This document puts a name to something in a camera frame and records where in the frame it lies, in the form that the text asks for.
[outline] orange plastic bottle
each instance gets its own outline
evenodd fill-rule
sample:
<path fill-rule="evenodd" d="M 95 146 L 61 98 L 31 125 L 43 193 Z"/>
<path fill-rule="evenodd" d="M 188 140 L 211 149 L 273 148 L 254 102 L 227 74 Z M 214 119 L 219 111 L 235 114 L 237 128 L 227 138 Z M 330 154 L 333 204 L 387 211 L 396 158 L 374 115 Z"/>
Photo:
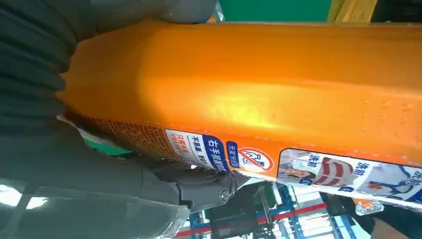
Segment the orange plastic bottle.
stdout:
<path fill-rule="evenodd" d="M 61 97 L 139 151 L 416 207 L 421 62 L 416 26 L 148 22 L 83 42 Z"/>

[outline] green wall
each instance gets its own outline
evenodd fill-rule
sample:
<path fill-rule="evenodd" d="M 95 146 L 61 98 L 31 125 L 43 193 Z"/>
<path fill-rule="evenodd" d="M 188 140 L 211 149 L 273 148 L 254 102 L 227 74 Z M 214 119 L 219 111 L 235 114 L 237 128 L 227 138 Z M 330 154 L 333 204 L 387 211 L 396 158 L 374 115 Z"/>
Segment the green wall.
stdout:
<path fill-rule="evenodd" d="M 327 21 L 331 0 L 219 0 L 226 21 Z"/>

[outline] prohibition symbol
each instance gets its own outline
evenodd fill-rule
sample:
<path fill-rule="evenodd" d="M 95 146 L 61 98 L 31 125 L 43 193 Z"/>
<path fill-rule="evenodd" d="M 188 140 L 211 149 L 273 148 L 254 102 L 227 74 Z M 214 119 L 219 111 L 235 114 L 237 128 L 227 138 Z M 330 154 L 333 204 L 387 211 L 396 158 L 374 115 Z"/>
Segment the prohibition symbol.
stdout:
<path fill-rule="evenodd" d="M 265 152 L 256 148 L 240 148 L 238 150 L 240 164 L 248 171 L 263 172 L 271 170 L 273 160 Z"/>

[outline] illustration on label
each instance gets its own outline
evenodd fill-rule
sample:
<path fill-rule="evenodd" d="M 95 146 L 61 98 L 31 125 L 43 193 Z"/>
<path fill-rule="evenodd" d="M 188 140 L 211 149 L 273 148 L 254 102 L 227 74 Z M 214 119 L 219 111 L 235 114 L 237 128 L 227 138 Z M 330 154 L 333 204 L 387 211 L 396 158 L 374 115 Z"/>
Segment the illustration on label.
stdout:
<path fill-rule="evenodd" d="M 279 182 L 422 203 L 422 169 L 299 149 L 280 153 Z"/>
<path fill-rule="evenodd" d="M 242 168 L 251 172 L 263 172 L 273 168 L 273 159 L 265 152 L 256 148 L 240 148 L 239 162 Z"/>

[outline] red stripe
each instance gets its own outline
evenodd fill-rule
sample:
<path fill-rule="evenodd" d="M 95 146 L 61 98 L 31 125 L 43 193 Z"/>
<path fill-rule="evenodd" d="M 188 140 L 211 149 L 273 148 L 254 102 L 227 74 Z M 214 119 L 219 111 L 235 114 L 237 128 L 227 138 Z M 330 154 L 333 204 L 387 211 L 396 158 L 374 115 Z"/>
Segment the red stripe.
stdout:
<path fill-rule="evenodd" d="M 275 215 L 274 220 L 280 220 L 280 219 L 283 219 L 283 218 L 288 218 L 288 217 L 291 217 L 291 216 L 294 216 L 294 215 L 300 215 L 300 214 L 303 214 L 303 213 L 312 212 L 312 211 L 315 211 L 315 210 L 318 210 L 318 209 L 323 209 L 323 208 L 326 208 L 326 207 L 327 207 L 326 203 L 312 205 L 312 206 L 309 206 L 309 207 L 293 210 L 293 211 L 290 211 L 288 213 Z"/>
<path fill-rule="evenodd" d="M 333 185 L 336 185 L 338 182 L 340 182 L 340 179 L 334 178 L 331 182 L 329 182 L 327 184 L 321 184 L 321 185 L 324 185 L 324 186 L 333 186 Z"/>
<path fill-rule="evenodd" d="M 195 228 L 195 229 L 190 229 L 188 231 L 178 232 L 175 238 L 185 237 L 185 236 L 198 234 L 198 233 L 206 233 L 206 232 L 211 232 L 211 227 Z"/>
<path fill-rule="evenodd" d="M 327 179 L 328 179 L 327 176 L 321 176 L 316 182 L 314 182 L 314 184 L 325 182 Z"/>
<path fill-rule="evenodd" d="M 330 169 L 329 169 L 329 162 L 330 158 L 324 158 L 322 161 L 322 174 L 329 175 Z"/>
<path fill-rule="evenodd" d="M 332 163 L 335 166 L 335 176 L 336 177 L 342 177 L 344 174 L 344 168 L 343 165 L 337 162 Z"/>

